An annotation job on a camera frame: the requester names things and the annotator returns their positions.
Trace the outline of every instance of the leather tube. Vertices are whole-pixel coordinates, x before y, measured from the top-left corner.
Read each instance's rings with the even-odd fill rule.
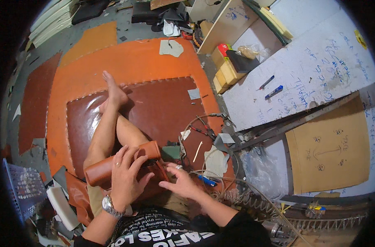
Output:
[[[160,159],[160,150],[157,141],[144,143],[139,148],[140,151],[135,156],[135,159],[143,155],[147,155],[148,159]],[[91,186],[100,186],[109,182],[112,177],[112,160],[113,156],[87,167],[84,170],[86,182]]]

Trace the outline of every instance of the person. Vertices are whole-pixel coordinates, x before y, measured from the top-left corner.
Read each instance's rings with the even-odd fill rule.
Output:
[[[153,173],[136,180],[138,170],[147,156],[134,160],[138,146],[148,142],[142,132],[118,113],[128,101],[121,87],[108,72],[103,72],[109,96],[100,106],[101,120],[93,134],[84,168],[111,155],[115,131],[123,146],[114,156],[111,180],[111,208],[103,208],[103,195],[99,187],[88,186],[90,205],[95,218],[83,234],[74,241],[80,246],[271,246],[265,228],[247,213],[238,212],[202,191],[189,174],[174,163],[166,163],[166,170],[176,177],[176,182],[161,181],[160,187],[168,189],[165,202],[148,201],[135,209],[132,215],[123,215],[144,191]],[[189,220],[186,199],[196,201],[202,212]]]

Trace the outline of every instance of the hand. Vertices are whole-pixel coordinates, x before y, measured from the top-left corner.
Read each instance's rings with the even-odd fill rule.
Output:
[[[137,173],[148,156],[141,156],[133,162],[138,147],[130,148],[125,145],[121,148],[112,161],[112,191],[111,199],[115,209],[125,212],[126,206],[135,201],[144,192],[145,186],[155,175],[153,172],[146,174],[137,182]]]
[[[161,181],[159,186],[171,190],[182,197],[197,201],[204,192],[193,182],[185,170],[176,169],[176,166],[177,164],[175,163],[167,164],[167,171],[177,178],[176,183]]]

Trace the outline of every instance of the rolled leather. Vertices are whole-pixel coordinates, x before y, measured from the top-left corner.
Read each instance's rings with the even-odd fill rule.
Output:
[[[160,160],[161,156],[159,146],[157,145],[157,141],[150,141],[144,143],[140,145],[139,148],[140,151],[138,152],[138,155],[135,156],[135,159],[140,156],[147,155],[148,160]],[[86,182],[91,186],[101,186],[103,189],[108,189],[110,187],[110,181],[112,177],[112,160],[113,156],[87,167],[84,170]],[[167,174],[161,164],[156,162],[156,164],[152,164],[147,167],[150,171],[155,172],[156,177],[160,177],[163,180],[168,181]]]

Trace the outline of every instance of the right hand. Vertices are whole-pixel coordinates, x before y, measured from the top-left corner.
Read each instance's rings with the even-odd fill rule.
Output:
[[[175,163],[167,163],[167,171],[176,176],[176,183],[161,181],[159,186],[171,190],[182,197],[197,200],[204,192],[193,182],[185,170],[176,169],[176,166],[177,164]]]

